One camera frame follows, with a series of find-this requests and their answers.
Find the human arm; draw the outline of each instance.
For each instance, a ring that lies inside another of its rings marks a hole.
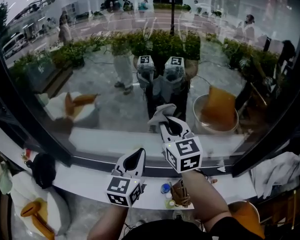
[[[111,205],[90,230],[87,240],[118,240],[127,214],[128,208]]]
[[[207,232],[222,218],[232,217],[226,201],[204,175],[191,170],[182,173],[182,178],[194,209]]]

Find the gray floor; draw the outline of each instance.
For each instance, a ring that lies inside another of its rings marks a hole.
[[[98,129],[148,132],[147,103],[143,90],[134,86],[129,95],[123,95],[122,90],[114,88],[117,80],[111,52],[101,51],[85,55],[85,66],[74,70],[73,75],[62,87],[62,92],[80,92],[82,94],[100,94],[97,97],[99,105]],[[192,105],[194,100],[209,93],[209,83],[238,95],[244,80],[237,71],[230,70],[228,58],[223,54],[221,46],[206,41],[201,42],[198,74],[191,81],[188,95],[186,121],[192,126],[195,123]],[[133,82],[138,80],[133,73]]]
[[[62,191],[62,195],[66,200],[71,216],[71,225],[65,235],[57,236],[56,240],[84,240],[87,238],[89,230],[93,225],[100,219],[104,214],[109,204],[104,202],[95,201],[89,198],[85,198],[67,191]],[[11,231],[12,238],[14,240],[44,240],[45,238],[39,236],[35,233],[31,233],[29,230],[26,230],[24,223],[20,218],[14,213],[12,207],[12,216],[11,216]],[[128,212],[125,222],[134,226],[137,221],[144,220],[146,222],[158,221],[162,219],[172,219],[173,212],[170,210],[148,210],[148,209],[137,209],[131,208]],[[192,211],[187,210],[184,212],[185,221],[193,222]],[[124,236],[124,230],[126,226],[123,227],[121,232],[121,237]]]

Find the glass window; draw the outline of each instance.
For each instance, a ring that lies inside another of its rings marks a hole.
[[[16,32],[26,41],[5,57],[8,72],[75,156],[115,162],[143,147],[147,165],[167,166],[157,117],[149,120],[174,104],[163,113],[199,137],[202,166],[232,165],[287,107],[300,0],[0,0],[2,8],[0,44]]]

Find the black and white marker cube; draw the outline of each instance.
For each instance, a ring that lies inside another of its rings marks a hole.
[[[143,181],[139,178],[109,176],[106,195],[109,201],[118,206],[131,207],[142,193]]]
[[[203,149],[198,137],[163,144],[166,160],[180,174],[201,167]]]

